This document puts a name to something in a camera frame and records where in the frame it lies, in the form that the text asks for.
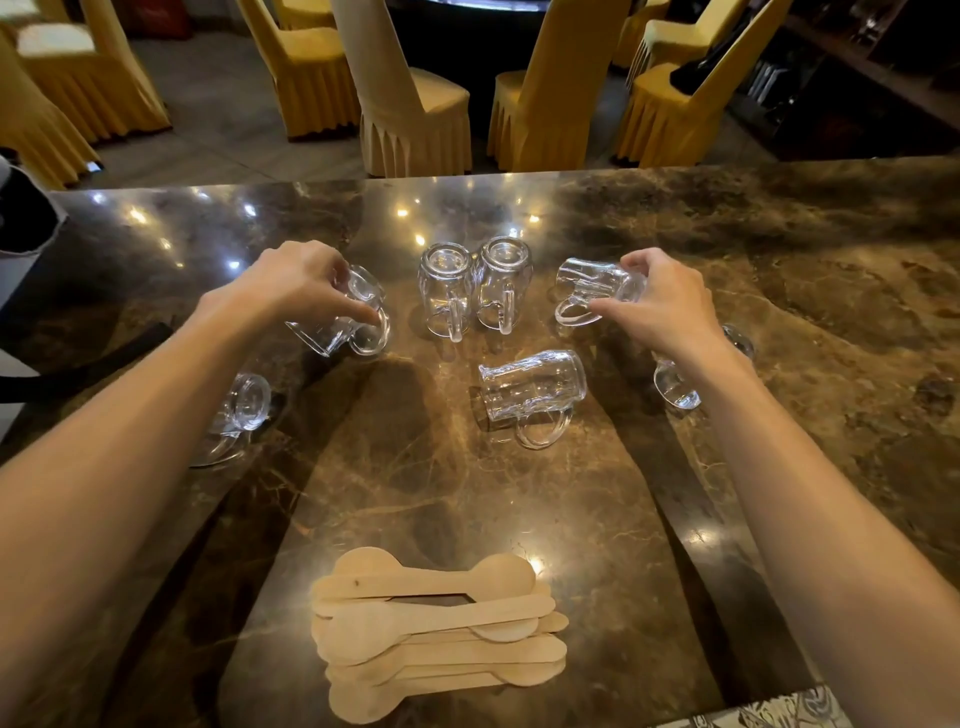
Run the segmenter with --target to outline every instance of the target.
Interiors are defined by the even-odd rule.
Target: tiled floor
[[[251,38],[203,33],[187,41],[138,40],[146,65],[170,110],[171,132],[97,146],[105,170],[84,188],[364,179],[355,134],[289,142],[276,108],[273,82]],[[593,118],[588,167],[612,166],[610,150],[626,104],[623,77],[611,74]],[[474,172],[495,172],[474,140]],[[772,160],[732,119],[725,119],[708,163]]]

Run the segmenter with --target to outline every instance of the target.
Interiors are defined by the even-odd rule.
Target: glass mug
[[[250,433],[267,422],[271,398],[270,384],[265,378],[238,374],[206,429],[206,435],[194,450],[190,467],[218,465],[241,455],[250,440]]]
[[[600,320],[600,315],[586,311],[571,316],[570,310],[586,308],[593,299],[618,299],[635,302],[647,287],[647,277],[631,273],[617,263],[601,263],[570,257],[557,271],[557,286],[573,292],[557,304],[554,317],[565,327],[581,327]]]
[[[426,327],[454,344],[463,340],[469,323],[469,267],[470,251],[464,246],[436,243],[423,251],[417,272]]]
[[[723,324],[720,328],[723,329],[727,341],[737,347],[748,359],[754,360],[756,353],[754,343],[743,332],[733,324]],[[670,359],[657,362],[654,386],[657,387],[661,397],[678,409],[690,410],[700,406],[700,395],[697,394],[697,390],[690,386],[681,375],[677,364]]]
[[[481,392],[491,422],[516,418],[516,438],[529,449],[544,449],[564,434],[574,403],[587,396],[587,375],[577,352],[551,349],[502,367],[479,366]],[[531,415],[559,412],[546,440],[526,432]]]
[[[495,237],[484,243],[473,262],[473,310],[480,323],[511,333],[533,276],[533,256],[522,240]]]
[[[350,342],[350,348],[358,354],[379,354],[386,349],[390,339],[390,316],[383,307],[383,300],[386,298],[383,287],[366,268],[351,265],[346,293],[350,298],[375,309],[380,316],[380,326],[361,324],[347,316],[338,316],[332,324],[325,327],[305,328],[293,321],[288,321],[287,326],[320,356],[331,356],[347,341]]]

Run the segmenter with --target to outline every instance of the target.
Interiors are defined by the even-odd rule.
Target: brown marble table
[[[286,238],[379,276],[395,329],[373,360],[284,327],[251,352],[276,419],[184,478],[17,724],[337,724],[306,593],[362,545],[439,569],[522,554],[571,619],[554,681],[408,700],[389,725],[642,726],[812,684],[709,421],[665,412],[650,353],[609,323],[557,331],[553,272],[649,245],[700,269],[778,399],[960,585],[958,189],[960,159],[925,158],[61,195],[68,226],[0,313],[0,347],[41,372],[181,321]],[[510,231],[538,271],[515,333],[427,334],[422,244]],[[560,442],[483,427],[477,364],[556,347],[590,389]],[[29,405],[4,457],[90,394]]]

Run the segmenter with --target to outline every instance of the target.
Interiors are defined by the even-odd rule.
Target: black strap
[[[69,400],[87,387],[132,364],[170,338],[174,330],[154,324],[96,361],[40,376],[0,376],[0,404]]]

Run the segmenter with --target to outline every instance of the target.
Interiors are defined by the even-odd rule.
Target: yellow chair cover
[[[157,132],[170,118],[130,48],[110,0],[81,0],[86,25],[32,25],[19,35],[24,65],[87,141]]]
[[[747,0],[710,0],[693,25],[652,20],[643,31],[634,62],[627,76],[627,87],[641,73],[660,63],[683,65],[707,54],[747,6]]]
[[[634,14],[628,15],[623,21],[620,30],[620,42],[613,51],[611,63],[619,68],[630,68],[634,62],[636,50],[643,40],[643,31],[650,20],[662,20],[670,7],[670,0],[647,0],[646,5],[637,8]]]
[[[629,0],[553,0],[530,67],[496,77],[487,154],[512,172],[579,169]]]
[[[274,10],[285,31],[337,27],[330,0],[274,0]]]
[[[676,63],[662,63],[638,76],[617,132],[616,156],[641,167],[689,166],[703,159],[716,138],[724,106],[789,7],[790,0],[770,0],[692,96],[670,85]]]
[[[287,136],[360,122],[360,104],[340,36],[332,28],[281,31],[263,0],[237,0],[274,77]]]
[[[50,189],[63,189],[99,161],[69,119],[44,96],[0,35],[0,147],[14,149]]]
[[[360,143],[377,177],[462,175],[472,167],[467,91],[410,68],[384,0],[331,0],[357,84]]]

